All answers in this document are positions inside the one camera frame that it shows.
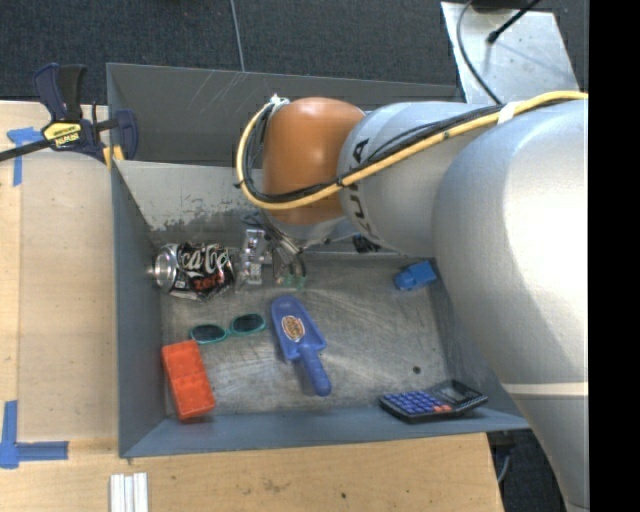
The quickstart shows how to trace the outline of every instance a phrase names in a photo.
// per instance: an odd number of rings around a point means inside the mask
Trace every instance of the teal sunglasses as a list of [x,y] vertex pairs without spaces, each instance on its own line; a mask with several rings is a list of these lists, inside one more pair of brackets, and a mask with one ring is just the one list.
[[264,318],[258,313],[240,315],[233,319],[229,329],[215,324],[197,325],[189,332],[191,339],[199,345],[218,343],[227,336],[246,336],[254,332],[262,331],[267,326]]

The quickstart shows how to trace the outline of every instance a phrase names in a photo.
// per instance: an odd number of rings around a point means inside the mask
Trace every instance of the coca-cola can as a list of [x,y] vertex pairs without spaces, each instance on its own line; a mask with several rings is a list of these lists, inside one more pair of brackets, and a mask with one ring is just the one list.
[[158,286],[176,297],[208,299],[235,281],[229,251],[221,244],[166,244],[153,266]]

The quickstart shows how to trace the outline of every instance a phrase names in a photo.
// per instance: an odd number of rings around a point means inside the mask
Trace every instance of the blue small object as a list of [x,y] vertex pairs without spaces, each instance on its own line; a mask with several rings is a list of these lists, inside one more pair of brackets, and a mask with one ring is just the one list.
[[[20,147],[24,144],[30,144],[32,142],[38,142],[42,140],[42,134],[34,130],[32,126],[29,128],[18,128],[16,130],[9,130],[7,137],[16,145]],[[22,157],[18,156],[13,164],[13,186],[16,187],[22,183]]]
[[393,278],[393,282],[400,290],[413,290],[435,280],[436,274],[428,261],[409,265]]
[[327,341],[305,307],[292,295],[283,295],[271,303],[271,317],[285,359],[301,359],[316,394],[329,395],[331,381],[318,357]]
[[4,404],[2,422],[2,441],[0,441],[0,468],[16,469],[20,462],[36,460],[66,460],[68,458],[67,441],[44,443],[18,443],[18,402],[13,400]]

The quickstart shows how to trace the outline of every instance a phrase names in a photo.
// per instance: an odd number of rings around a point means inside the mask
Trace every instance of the orange lego brick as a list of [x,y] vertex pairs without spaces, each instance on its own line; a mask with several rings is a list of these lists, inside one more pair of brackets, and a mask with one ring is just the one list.
[[216,400],[194,340],[162,347],[162,364],[178,418],[185,420],[211,411]]

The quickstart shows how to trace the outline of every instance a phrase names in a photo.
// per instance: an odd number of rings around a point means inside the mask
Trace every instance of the calculator keypad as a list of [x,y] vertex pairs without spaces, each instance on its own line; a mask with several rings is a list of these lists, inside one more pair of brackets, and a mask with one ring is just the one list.
[[424,391],[388,394],[385,398],[407,414],[439,413],[451,410],[449,404],[443,403]]

